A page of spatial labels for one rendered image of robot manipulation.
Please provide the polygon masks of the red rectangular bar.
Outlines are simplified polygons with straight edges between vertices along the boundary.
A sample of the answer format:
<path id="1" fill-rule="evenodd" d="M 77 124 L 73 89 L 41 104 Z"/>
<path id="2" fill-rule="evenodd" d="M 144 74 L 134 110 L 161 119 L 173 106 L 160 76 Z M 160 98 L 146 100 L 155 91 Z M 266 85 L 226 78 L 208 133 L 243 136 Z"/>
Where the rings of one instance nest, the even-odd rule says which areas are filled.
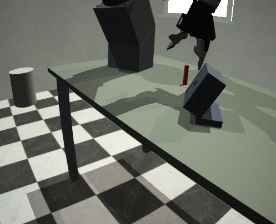
<path id="1" fill-rule="evenodd" d="M 184 66 L 183 85 L 187 85 L 188 70 L 189 70 L 189 66 L 188 66 L 188 65 L 185 65 L 185 66 Z"/>

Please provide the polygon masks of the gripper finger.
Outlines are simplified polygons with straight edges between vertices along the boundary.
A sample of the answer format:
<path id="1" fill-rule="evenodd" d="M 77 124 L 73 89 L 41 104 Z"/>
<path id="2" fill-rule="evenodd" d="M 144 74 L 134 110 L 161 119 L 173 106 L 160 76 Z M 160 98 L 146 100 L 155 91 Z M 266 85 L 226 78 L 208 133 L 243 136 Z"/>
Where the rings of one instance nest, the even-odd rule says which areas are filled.
<path id="1" fill-rule="evenodd" d="M 169 39 L 171 40 L 170 44 L 167 47 L 168 49 L 173 48 L 176 44 L 178 44 L 182 39 L 186 39 L 188 36 L 188 33 L 184 32 L 184 31 L 180 31 L 180 33 L 178 34 L 171 34 L 169 36 Z"/>
<path id="2" fill-rule="evenodd" d="M 210 45 L 209 31 L 206 31 L 204 36 L 202 36 L 201 40 L 199 38 L 197 39 L 197 45 L 194 46 L 194 52 L 199 57 L 198 70 L 200 70 L 202 67 L 209 45 Z"/>

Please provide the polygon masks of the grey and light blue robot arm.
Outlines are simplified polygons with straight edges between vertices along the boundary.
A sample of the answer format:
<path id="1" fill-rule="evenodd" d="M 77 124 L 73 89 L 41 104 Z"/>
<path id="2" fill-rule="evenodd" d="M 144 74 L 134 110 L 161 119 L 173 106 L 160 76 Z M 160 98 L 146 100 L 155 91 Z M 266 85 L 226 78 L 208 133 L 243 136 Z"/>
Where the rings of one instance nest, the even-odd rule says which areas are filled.
<path id="1" fill-rule="evenodd" d="M 102 1 L 103 1 L 103 4 L 106 5 L 106 6 L 115 6 L 115 5 L 125 3 L 129 0 L 102 0 Z M 199 0 L 199 1 L 207 3 L 215 9 L 218 8 L 218 6 L 221 2 L 221 0 Z M 207 26 L 209 26 L 208 29 L 209 29 L 210 40 L 213 41 L 216 38 L 216 36 L 215 36 L 213 16 L 211 14 L 209 14 L 206 17 L 206 22 L 207 22 Z"/>

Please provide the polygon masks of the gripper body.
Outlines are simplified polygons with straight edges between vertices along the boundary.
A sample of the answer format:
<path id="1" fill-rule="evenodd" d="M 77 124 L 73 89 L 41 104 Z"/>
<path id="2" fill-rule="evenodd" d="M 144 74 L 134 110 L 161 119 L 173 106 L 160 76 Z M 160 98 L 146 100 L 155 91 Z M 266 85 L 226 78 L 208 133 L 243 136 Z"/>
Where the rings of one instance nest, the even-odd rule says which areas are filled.
<path id="1" fill-rule="evenodd" d="M 209 4 L 199 0 L 193 0 L 187 14 L 182 13 L 176 27 L 189 33 L 191 37 L 201 39 L 205 32 L 209 31 L 206 17 L 209 15 L 209 12 L 215 13 L 215 11 L 216 9 Z M 183 19 L 179 24 L 181 18 Z"/>

